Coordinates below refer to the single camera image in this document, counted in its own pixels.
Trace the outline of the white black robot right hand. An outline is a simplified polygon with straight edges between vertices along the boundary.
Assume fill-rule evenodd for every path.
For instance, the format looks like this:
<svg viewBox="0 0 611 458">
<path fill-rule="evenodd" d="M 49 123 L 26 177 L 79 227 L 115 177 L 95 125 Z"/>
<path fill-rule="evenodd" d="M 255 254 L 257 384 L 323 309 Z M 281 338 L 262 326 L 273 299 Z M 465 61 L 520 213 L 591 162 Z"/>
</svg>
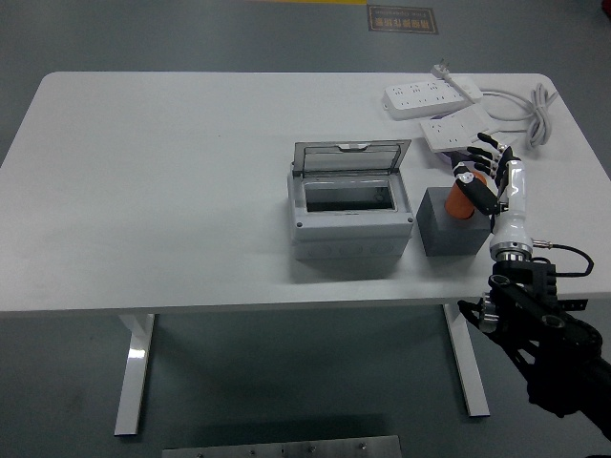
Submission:
<svg viewBox="0 0 611 458">
<path fill-rule="evenodd" d="M 486 133 L 477 138 L 492 147 L 469 147 L 469 168 L 459 154 L 452 154 L 455 183 L 482 214 L 491 218 L 490 255 L 499 260 L 529 260 L 533 239 L 526 231 L 526 173 L 523 161 L 511 146 Z"/>
</svg>

